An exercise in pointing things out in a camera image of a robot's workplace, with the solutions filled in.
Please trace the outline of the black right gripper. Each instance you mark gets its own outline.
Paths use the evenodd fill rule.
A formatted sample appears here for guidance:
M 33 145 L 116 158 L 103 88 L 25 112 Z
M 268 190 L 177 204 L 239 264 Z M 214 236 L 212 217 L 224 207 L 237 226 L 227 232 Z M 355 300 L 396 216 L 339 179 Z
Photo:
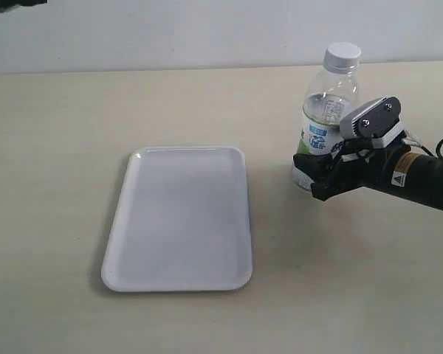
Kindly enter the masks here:
M 392 190 L 405 187 L 407 173 L 397 172 L 396 165 L 410 152 L 411 148 L 407 145 L 389 145 L 385 149 L 367 152 L 364 156 L 357 154 L 357 158 L 349 162 L 341 159 L 334 167 L 331 154 L 296 153 L 292 160 L 292 179 L 298 187 L 321 201 L 327 200 L 329 195 L 339 195 L 361 187 L 391 194 Z

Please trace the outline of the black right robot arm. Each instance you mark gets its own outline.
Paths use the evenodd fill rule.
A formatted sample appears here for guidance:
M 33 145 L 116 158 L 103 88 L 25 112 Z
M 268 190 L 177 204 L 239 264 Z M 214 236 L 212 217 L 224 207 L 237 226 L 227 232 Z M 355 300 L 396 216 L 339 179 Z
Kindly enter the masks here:
M 343 148 L 335 157 L 295 154 L 293 162 L 312 180 L 311 194 L 321 201 L 365 187 L 443 211 L 443 160 L 405 144 Z

